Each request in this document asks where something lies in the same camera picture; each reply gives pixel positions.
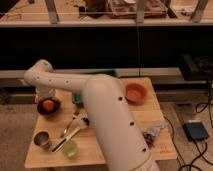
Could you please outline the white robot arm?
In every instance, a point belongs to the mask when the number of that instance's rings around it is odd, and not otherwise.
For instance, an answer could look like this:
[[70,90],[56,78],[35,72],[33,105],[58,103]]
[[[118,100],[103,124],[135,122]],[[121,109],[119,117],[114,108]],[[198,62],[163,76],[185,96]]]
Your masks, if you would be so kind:
[[60,74],[46,60],[24,73],[41,97],[53,89],[81,94],[109,171],[160,171],[125,99],[122,82],[105,74]]

